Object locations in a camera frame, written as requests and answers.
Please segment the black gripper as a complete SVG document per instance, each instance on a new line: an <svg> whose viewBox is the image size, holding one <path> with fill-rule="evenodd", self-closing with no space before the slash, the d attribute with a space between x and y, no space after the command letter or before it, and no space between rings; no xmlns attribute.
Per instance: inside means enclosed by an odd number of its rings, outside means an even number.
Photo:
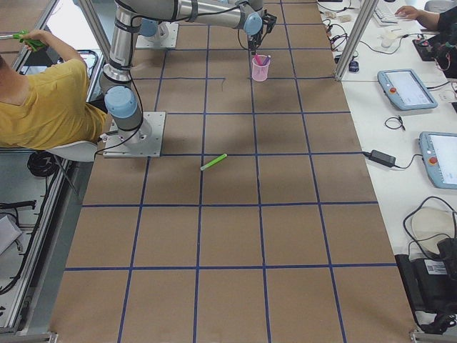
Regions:
<svg viewBox="0 0 457 343"><path fill-rule="evenodd" d="M248 49L253 50L253 55L257 55L257 50L261 45L261 37L270 34L277 22L277 16L269 13L267 9L263 9L259 14L262 19L262 27L257 34L248 36Z"/></svg>

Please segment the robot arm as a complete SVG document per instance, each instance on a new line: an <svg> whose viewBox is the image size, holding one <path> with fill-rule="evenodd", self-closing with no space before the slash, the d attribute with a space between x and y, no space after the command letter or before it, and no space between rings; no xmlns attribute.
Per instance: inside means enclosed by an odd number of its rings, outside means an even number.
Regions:
<svg viewBox="0 0 457 343"><path fill-rule="evenodd" d="M159 45L169 36L169 25L179 21L205 22L220 17L230 6L211 1L117 1L108 63L103 67L104 103L117 125L119 140L127 146L143 143L151 135L144 110L134 93L131 68L140 36Z"/></svg>
<svg viewBox="0 0 457 343"><path fill-rule="evenodd" d="M156 21L186 21L244 31L254 55L276 25L262 1L133 1L131 10Z"/></svg>

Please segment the operator hand on keyboard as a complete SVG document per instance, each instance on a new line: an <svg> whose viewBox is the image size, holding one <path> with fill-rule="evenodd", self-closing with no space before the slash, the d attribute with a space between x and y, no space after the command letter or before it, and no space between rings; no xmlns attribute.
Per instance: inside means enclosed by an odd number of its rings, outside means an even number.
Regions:
<svg viewBox="0 0 457 343"><path fill-rule="evenodd" d="M395 17L399 19L408 19L420 21L427 17L427 14L422 9L417 9L413 6L402 6L395 12Z"/></svg>

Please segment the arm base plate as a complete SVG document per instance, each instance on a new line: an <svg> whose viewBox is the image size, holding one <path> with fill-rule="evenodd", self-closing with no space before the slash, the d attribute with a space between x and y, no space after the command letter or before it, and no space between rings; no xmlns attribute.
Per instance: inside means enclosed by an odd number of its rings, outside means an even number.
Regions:
<svg viewBox="0 0 457 343"><path fill-rule="evenodd" d="M166 113L144 112L143 123L138 131L122 131L117 127L114 119L111 120L109 135L102 151L106 158L142 158L160 157Z"/></svg>
<svg viewBox="0 0 457 343"><path fill-rule="evenodd" d="M137 49L175 49L179 25L177 23L144 19L136 42Z"/></svg>

